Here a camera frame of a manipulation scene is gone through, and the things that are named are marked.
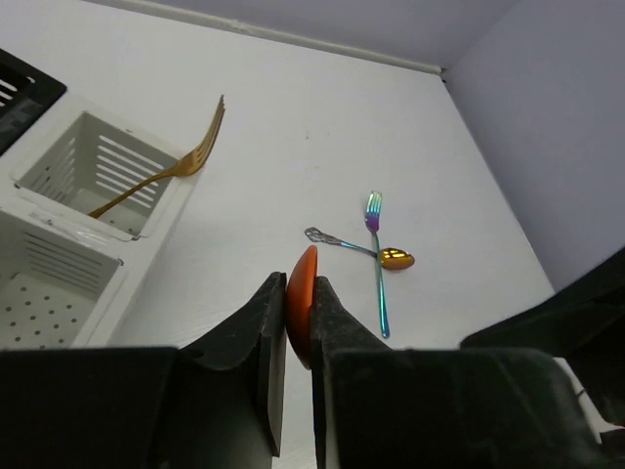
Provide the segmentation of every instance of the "rainbow fork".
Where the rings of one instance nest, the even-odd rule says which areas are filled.
[[[384,293],[384,280],[382,279],[382,255],[380,254],[380,239],[378,231],[380,230],[380,211],[382,210],[382,194],[372,191],[369,195],[367,208],[364,212],[364,224],[373,235],[374,251],[378,253],[376,262],[376,273],[378,277],[378,300],[380,307],[380,327],[382,329],[382,337],[388,339],[391,336],[389,331],[389,317],[387,315],[387,299]]]

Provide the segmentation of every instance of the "orange object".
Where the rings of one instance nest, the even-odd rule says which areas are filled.
[[[316,260],[316,246],[309,246],[295,265],[286,287],[286,332],[306,369],[311,369],[311,306]]]

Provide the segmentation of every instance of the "wall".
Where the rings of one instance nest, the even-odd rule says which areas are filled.
[[[129,9],[137,3],[91,1]],[[153,0],[161,5],[440,66],[454,64],[518,1]]]
[[[445,74],[555,288],[625,244],[624,19],[522,0]]]

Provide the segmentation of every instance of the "gold spoon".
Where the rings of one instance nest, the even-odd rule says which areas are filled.
[[[326,234],[315,227],[306,228],[304,230],[304,235],[306,235],[312,242],[324,242],[334,246],[348,247],[376,259],[378,258],[378,254],[371,249],[343,241],[342,239],[339,239],[331,234]],[[404,269],[408,269],[413,264],[414,257],[406,251],[395,249],[394,247],[382,249],[382,267],[388,269],[389,271],[403,271]]]
[[[199,143],[197,147],[192,149],[189,153],[185,155],[178,163],[172,166],[169,169],[166,169],[154,176],[147,178],[146,180],[138,183],[133,188],[125,191],[123,194],[119,195],[117,198],[113,199],[106,205],[94,210],[89,214],[90,217],[100,218],[110,210],[112,207],[117,205],[120,202],[123,202],[126,198],[130,197],[133,193],[138,191],[141,188],[144,188],[148,184],[153,183],[154,181],[158,181],[165,178],[173,178],[179,177],[183,178],[185,176],[190,176],[191,174],[195,174],[199,171],[204,163],[208,159],[208,155],[211,153],[213,146],[215,145],[215,141],[217,140],[217,134],[219,133],[219,128],[222,125],[222,119],[224,118],[224,113],[226,112],[226,107],[224,106],[224,96],[219,99],[219,104],[217,105],[217,109],[215,110],[215,116],[213,117],[213,122],[211,122],[211,126],[204,136],[204,139]]]

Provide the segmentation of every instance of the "gold fork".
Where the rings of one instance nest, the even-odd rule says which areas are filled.
[[[211,126],[208,128],[208,132],[204,139],[199,143],[197,147],[192,149],[188,154],[185,155],[178,163],[172,166],[169,169],[166,169],[154,176],[147,178],[146,180],[138,183],[133,188],[125,191],[123,194],[119,195],[117,198],[113,199],[106,205],[94,210],[89,214],[90,217],[100,218],[110,210],[112,207],[117,205],[118,203],[124,201],[126,198],[131,196],[133,193],[138,191],[141,188],[144,188],[148,184],[153,183],[154,181],[158,181],[165,178],[173,178],[179,177],[183,178],[185,176],[190,176],[191,174],[195,174],[199,171],[206,160],[208,159],[208,155],[211,153],[213,146],[215,145],[215,141],[217,140],[217,134],[219,133],[219,129],[222,125],[222,120],[224,119],[224,113],[226,112],[226,107],[224,106],[224,96],[219,99],[219,104],[217,105],[217,109],[215,110],[215,116],[213,117],[213,122],[211,122]]]

